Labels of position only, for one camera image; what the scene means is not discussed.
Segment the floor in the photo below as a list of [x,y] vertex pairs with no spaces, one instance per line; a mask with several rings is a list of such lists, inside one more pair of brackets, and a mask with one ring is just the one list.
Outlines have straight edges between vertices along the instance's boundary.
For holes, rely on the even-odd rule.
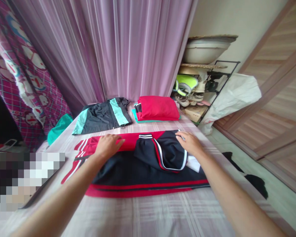
[[265,181],[268,202],[296,231],[296,193],[282,183],[266,168],[249,157],[216,128],[207,138],[220,152],[231,151],[232,159],[247,174],[254,174]]

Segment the person's hand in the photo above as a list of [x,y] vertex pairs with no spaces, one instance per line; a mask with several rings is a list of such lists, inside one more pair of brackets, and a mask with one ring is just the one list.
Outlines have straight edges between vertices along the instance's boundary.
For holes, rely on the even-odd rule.
[[177,132],[175,135],[181,146],[186,150],[188,153],[191,153],[193,156],[197,154],[203,154],[204,150],[203,147],[196,136],[189,132]]
[[122,137],[120,135],[115,134],[107,134],[105,136],[100,137],[95,153],[92,156],[95,159],[107,161],[123,145],[125,139],[122,139],[118,143],[116,143],[117,140],[121,138]]

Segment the bed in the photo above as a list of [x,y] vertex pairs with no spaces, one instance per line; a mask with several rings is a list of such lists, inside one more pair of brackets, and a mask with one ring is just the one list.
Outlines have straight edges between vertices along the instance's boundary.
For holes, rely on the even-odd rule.
[[[38,206],[49,198],[60,186],[61,180],[72,166],[77,151],[74,146],[82,139],[108,133],[152,132],[180,129],[194,133],[205,150],[248,192],[256,203],[289,235],[296,236],[292,227],[268,204],[262,195],[232,166],[211,144],[200,130],[180,111],[180,121],[136,123],[124,129],[71,135],[77,118],[46,149],[38,152],[65,152],[69,160],[52,177],[39,199],[28,209],[0,213],[0,236],[15,230]],[[235,236],[222,208],[211,188],[200,188],[188,192],[137,198],[94,198],[84,196],[62,236]]]

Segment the black jacket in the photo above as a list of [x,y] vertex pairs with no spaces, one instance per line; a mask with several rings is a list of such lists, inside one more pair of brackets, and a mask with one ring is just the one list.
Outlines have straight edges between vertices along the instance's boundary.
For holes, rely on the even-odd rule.
[[111,130],[132,124],[127,113],[129,100],[116,97],[103,103],[85,106],[79,114],[72,135]]

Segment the patterned curtain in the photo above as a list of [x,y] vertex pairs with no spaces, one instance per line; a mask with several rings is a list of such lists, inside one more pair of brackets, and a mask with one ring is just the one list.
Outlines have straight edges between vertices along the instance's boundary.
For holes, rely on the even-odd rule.
[[0,95],[30,149],[71,114],[6,0],[0,0]]

